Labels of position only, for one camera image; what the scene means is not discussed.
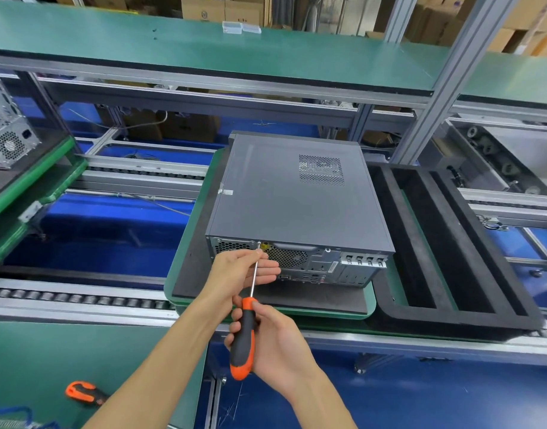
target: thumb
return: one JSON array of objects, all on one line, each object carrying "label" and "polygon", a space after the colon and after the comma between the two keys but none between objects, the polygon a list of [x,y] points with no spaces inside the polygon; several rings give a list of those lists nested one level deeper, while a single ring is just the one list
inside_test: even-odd
[{"label": "thumb", "polygon": [[289,317],[270,305],[264,305],[254,301],[252,307],[256,314],[270,320],[277,328],[284,328],[289,319]]},{"label": "thumb", "polygon": [[253,266],[255,262],[261,259],[262,254],[263,254],[263,251],[261,250],[261,248],[258,248],[257,250],[251,251],[245,256],[238,258],[236,262],[239,265],[241,265],[243,268],[249,269],[250,266]]}]

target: small plastic container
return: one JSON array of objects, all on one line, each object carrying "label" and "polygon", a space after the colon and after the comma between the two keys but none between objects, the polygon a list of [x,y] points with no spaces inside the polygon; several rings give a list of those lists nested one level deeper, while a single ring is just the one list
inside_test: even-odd
[{"label": "small plastic container", "polygon": [[222,21],[222,30],[228,34],[241,34],[242,25],[239,22]]},{"label": "small plastic container", "polygon": [[246,22],[243,22],[241,24],[241,29],[247,33],[256,33],[261,34],[261,28],[260,26],[255,26],[253,24],[248,24]]}]

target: person's right hand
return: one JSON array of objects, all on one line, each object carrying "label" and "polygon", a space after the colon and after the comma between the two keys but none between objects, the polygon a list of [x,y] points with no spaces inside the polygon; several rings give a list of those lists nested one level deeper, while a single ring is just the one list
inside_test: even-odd
[{"label": "person's right hand", "polygon": [[[241,297],[235,296],[234,303],[238,308],[232,312],[234,322],[224,341],[228,349],[232,346],[234,333],[241,328]],[[255,332],[253,372],[293,403],[299,388],[314,380],[321,369],[293,319],[256,301],[253,309],[259,322]]]}]

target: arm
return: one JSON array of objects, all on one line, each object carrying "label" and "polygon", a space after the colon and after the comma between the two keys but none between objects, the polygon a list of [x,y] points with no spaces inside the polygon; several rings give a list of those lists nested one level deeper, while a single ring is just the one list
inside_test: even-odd
[{"label": "arm", "polygon": [[274,281],[281,270],[261,250],[216,256],[198,298],[84,429],[166,428],[208,341],[232,309],[232,295],[251,285],[248,269],[258,259],[256,284]]},{"label": "arm", "polygon": [[[234,297],[240,307],[241,298]],[[295,322],[269,305],[253,303],[260,322],[255,334],[253,371],[284,396],[304,429],[356,429],[355,422],[313,354]],[[225,344],[240,330],[241,309],[232,312],[235,322]]]}]

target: hand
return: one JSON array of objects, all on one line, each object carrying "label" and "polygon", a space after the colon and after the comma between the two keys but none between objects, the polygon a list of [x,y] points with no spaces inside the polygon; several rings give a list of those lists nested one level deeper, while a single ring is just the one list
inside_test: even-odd
[{"label": "hand", "polygon": [[279,263],[268,260],[268,254],[261,249],[224,251],[216,256],[206,284],[199,297],[216,306],[221,319],[232,309],[232,297],[253,281],[253,266],[257,263],[255,285],[271,283],[281,274]]},{"label": "hand", "polygon": [[[224,344],[232,346],[234,333],[241,328],[241,297],[234,297],[238,307],[232,312],[234,322]],[[255,332],[253,372],[290,403],[296,392],[307,381],[319,375],[321,369],[315,362],[306,339],[290,317],[270,305],[254,301],[253,309],[259,327]]]}]

